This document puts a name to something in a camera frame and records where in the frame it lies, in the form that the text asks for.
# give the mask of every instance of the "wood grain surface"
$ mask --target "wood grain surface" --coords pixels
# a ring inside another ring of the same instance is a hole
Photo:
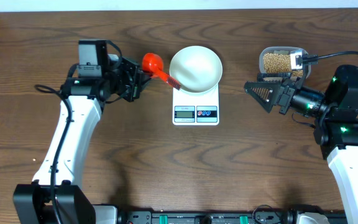
[[[223,61],[221,123],[172,124],[172,90],[155,80],[139,100],[107,106],[89,146],[83,191],[91,203],[154,210],[253,210],[291,203],[343,210],[313,130],[243,90],[270,46],[311,54],[358,50],[358,9],[0,13],[0,223],[17,223],[12,193],[32,180],[48,150],[58,88],[78,61],[79,39],[111,39],[126,57],[162,56],[202,45]],[[306,85],[324,91],[335,69],[357,56],[321,60]]]

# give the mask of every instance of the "beans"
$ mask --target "beans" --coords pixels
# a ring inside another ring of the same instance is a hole
[[[291,72],[291,58],[289,55],[266,53],[264,55],[266,73]],[[301,77],[302,70],[292,71],[293,77]]]

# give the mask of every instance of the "white wall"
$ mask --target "white wall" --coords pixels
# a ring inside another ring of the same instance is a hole
[[[0,12],[358,7],[358,0],[0,0]]]

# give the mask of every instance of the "robotic arm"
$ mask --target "robotic arm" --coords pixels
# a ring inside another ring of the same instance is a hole
[[[290,79],[291,73],[277,74],[280,82],[247,82],[246,93],[254,97],[269,113],[274,105],[281,106],[280,113],[289,108],[306,117],[314,117],[314,139],[321,147],[323,159],[328,161],[341,193],[347,221],[358,223],[358,67],[341,65],[337,68],[325,93],[303,86],[308,65],[318,59],[358,52],[317,57],[303,54],[302,50],[291,52],[293,70],[303,69],[297,81]],[[299,214],[288,215],[293,223]]]
[[[79,63],[69,70],[56,92],[37,85],[39,91],[61,99],[60,118],[52,143],[31,184],[19,184],[14,205],[21,223],[116,223],[113,206],[92,205],[81,191],[86,153],[93,130],[112,94],[128,102],[139,98],[150,80],[139,65],[122,57],[109,40],[80,40]],[[119,55],[109,55],[107,44]],[[78,70],[78,77],[73,77]]]

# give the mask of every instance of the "green clip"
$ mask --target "green clip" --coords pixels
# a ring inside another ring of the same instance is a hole
[[[248,216],[246,216],[246,215],[240,216],[240,224],[248,224]]]
[[[168,216],[167,215],[160,215],[160,224],[168,224]]]

